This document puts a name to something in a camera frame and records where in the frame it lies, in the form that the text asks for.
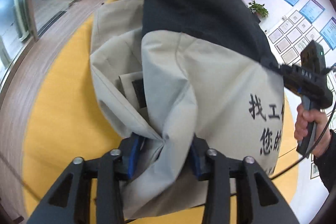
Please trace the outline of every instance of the person's arm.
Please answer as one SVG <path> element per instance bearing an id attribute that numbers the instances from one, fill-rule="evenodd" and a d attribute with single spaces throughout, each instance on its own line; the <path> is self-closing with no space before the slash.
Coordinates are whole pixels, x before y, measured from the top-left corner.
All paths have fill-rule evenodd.
<path id="1" fill-rule="evenodd" d="M 315 140 L 320 137 L 325 125 L 328 122 L 327 115 L 316 109 L 304 110 L 302 105 L 297 107 L 297 120 L 295 123 L 294 137 L 301 141 L 308 134 L 307 125 L 309 122 L 317 123 Z M 331 191 L 336 182 L 336 135 L 327 128 L 319 144 L 313 150 L 314 163 L 319 168 L 319 173 L 324 186 Z"/>

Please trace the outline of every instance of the dark clothing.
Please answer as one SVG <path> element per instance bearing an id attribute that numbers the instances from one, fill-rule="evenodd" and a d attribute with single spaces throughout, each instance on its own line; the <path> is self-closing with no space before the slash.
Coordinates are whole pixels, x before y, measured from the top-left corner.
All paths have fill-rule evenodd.
<path id="1" fill-rule="evenodd" d="M 326 152 L 319 158 L 314 157 L 314 163 L 319 168 L 324 186 L 331 191 L 336 182 L 336 135 L 330 130 L 331 140 Z"/>

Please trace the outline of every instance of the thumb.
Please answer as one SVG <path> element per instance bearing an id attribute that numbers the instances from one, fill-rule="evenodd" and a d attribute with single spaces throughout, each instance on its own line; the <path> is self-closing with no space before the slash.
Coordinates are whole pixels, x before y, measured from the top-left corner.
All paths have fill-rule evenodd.
<path id="1" fill-rule="evenodd" d="M 318 111 L 317 109 L 311 109 L 309 111 L 305 110 L 302 113 L 303 118 L 307 121 L 307 122 L 317 122 L 317 123 L 322 123 L 325 122 L 325 114 Z"/>

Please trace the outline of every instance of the beige fabric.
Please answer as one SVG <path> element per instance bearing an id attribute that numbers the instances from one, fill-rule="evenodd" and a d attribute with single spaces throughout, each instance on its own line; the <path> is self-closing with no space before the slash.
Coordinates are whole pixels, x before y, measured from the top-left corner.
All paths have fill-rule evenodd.
<path id="1" fill-rule="evenodd" d="M 97 100 L 113 128 L 123 137 L 135 132 L 150 139 L 137 177 L 122 189 L 126 218 L 205 202 L 207 182 L 196 181 L 184 166 L 194 133 L 227 157 L 255 157 L 272 173 L 282 130 L 279 75 L 187 34 L 161 30 L 141 38 L 142 6 L 143 0 L 102 6 L 95 15 L 90 57 Z M 120 92 L 119 76 L 139 71 L 149 123 Z M 259 100 L 259 108 L 253 107 Z M 273 104 L 279 119 L 269 117 Z"/>

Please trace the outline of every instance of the plant pot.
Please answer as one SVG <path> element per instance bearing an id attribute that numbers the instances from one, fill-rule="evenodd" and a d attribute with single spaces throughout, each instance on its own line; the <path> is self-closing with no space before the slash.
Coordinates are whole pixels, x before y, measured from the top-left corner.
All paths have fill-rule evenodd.
<path id="1" fill-rule="evenodd" d="M 261 22 L 261 20 L 258 17 L 258 13 L 252 13 L 254 19 L 256 20 L 256 22 L 259 24 Z"/>

